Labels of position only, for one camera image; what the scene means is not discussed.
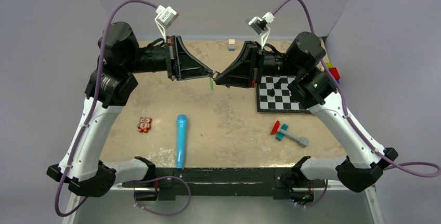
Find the green key tag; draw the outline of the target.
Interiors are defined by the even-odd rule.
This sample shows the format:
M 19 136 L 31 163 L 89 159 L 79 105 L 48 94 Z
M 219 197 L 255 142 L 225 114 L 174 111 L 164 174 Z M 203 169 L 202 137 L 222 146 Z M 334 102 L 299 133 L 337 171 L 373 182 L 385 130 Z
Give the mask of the green key tag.
M 210 89 L 211 91 L 214 90 L 214 80 L 210 77 Z

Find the metal keyring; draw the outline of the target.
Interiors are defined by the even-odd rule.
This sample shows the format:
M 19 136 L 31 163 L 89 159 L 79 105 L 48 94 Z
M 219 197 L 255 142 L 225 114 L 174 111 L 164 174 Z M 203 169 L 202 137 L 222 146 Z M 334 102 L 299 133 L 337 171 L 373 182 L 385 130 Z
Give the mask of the metal keyring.
M 215 80 L 217 80 L 217 78 L 218 78 L 220 75 L 221 75 L 221 73 L 216 71 L 216 72 L 213 73 L 212 79 L 215 81 Z

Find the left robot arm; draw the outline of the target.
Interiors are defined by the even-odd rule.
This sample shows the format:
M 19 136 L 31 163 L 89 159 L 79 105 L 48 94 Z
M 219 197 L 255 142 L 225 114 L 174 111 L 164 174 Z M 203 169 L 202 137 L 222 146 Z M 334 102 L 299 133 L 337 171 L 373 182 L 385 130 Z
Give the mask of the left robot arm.
M 132 27 L 116 22 L 110 24 L 98 45 L 105 49 L 102 69 L 90 76 L 75 137 L 62 161 L 47 170 L 50 178 L 84 197 L 101 197 L 112 186 L 130 181 L 142 187 L 154 183 L 155 165 L 146 158 L 137 156 L 124 162 L 100 159 L 114 121 L 138 84 L 135 74 L 165 71 L 171 80 L 178 81 L 213 75 L 178 35 L 140 47 Z

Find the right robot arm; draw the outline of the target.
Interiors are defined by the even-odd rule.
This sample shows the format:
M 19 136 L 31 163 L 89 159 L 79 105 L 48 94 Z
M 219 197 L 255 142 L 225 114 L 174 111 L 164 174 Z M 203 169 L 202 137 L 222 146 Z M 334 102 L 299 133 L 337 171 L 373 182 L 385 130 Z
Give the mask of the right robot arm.
M 297 35 L 287 51 L 266 51 L 262 45 L 247 41 L 239 56 L 215 78 L 217 85 L 255 88 L 263 76 L 293 76 L 288 90 L 295 101 L 318 117 L 346 152 L 345 157 L 301 158 L 292 168 L 293 182 L 304 186 L 311 180 L 338 180 L 348 189 L 361 192 L 378 181 L 398 154 L 361 138 L 366 130 L 343 106 L 331 77 L 317 68 L 326 52 L 315 34 Z

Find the black chess piece lower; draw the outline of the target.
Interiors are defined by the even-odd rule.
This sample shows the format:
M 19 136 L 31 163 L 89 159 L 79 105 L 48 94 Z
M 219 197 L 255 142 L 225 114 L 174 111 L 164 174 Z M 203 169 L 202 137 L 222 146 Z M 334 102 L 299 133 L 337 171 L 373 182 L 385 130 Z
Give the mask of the black chess piece lower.
M 274 89 L 270 89 L 270 90 L 268 91 L 268 95 L 269 95 L 270 97 L 274 97 L 274 96 L 275 96 L 275 90 L 274 90 Z

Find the black white chessboard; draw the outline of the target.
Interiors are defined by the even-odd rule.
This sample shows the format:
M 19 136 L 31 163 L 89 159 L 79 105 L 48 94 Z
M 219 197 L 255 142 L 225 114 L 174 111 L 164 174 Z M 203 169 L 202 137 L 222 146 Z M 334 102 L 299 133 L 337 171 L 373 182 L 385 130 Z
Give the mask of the black white chessboard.
M 310 111 L 291 98 L 288 85 L 294 81 L 294 76 L 262 76 L 256 88 L 257 111 L 262 113 L 294 113 L 310 114 Z M 275 89 L 274 84 L 280 81 L 281 88 Z M 275 90 L 275 96 L 270 97 L 268 91 Z

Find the white blue small block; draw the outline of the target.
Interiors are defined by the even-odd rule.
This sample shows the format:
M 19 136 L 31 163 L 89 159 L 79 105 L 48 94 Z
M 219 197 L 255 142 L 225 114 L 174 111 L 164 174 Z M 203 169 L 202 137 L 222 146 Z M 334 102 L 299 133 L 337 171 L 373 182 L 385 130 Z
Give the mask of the white blue small block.
M 228 51 L 235 51 L 236 49 L 236 41 L 235 39 L 228 40 Z

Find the red owl block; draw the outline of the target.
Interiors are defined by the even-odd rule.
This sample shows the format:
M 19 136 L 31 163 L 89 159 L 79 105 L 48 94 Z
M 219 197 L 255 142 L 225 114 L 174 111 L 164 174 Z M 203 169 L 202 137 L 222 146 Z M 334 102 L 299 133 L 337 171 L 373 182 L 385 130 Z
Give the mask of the red owl block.
M 137 125 L 138 131 L 140 133 L 147 133 L 151 129 L 152 118 L 150 117 L 140 117 L 139 123 Z

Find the colourful toy block train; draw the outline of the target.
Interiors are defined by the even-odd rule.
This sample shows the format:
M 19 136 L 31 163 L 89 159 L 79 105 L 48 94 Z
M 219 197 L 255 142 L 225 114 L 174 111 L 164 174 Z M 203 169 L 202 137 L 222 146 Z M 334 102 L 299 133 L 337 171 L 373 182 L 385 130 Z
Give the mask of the colourful toy block train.
M 339 74 L 338 69 L 334 67 L 334 65 L 331 62 L 326 62 L 326 67 L 328 68 L 330 74 L 334 77 L 336 82 L 339 84 L 341 76 Z

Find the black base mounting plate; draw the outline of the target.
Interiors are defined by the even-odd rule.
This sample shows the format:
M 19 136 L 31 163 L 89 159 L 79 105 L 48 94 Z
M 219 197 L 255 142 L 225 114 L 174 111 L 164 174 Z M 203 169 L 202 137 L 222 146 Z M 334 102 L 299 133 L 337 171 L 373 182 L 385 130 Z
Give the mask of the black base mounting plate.
M 266 196 L 287 200 L 294 191 L 312 192 L 323 189 L 324 180 L 299 179 L 290 167 L 253 168 L 156 168 L 154 178 L 159 182 L 130 181 L 123 189 L 146 190 L 158 193 L 160 201 L 172 201 L 177 196 Z

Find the toy bolt with propeller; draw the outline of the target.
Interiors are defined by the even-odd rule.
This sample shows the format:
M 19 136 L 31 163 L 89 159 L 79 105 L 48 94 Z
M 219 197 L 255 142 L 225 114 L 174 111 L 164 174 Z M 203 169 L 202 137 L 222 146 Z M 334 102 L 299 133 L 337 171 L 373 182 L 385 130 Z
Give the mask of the toy bolt with propeller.
M 309 140 L 306 137 L 298 137 L 293 133 L 288 132 L 288 125 L 281 124 L 280 121 L 276 121 L 271 132 L 271 135 L 275 135 L 275 139 L 281 141 L 284 137 L 287 137 L 296 142 L 302 148 L 307 147 Z

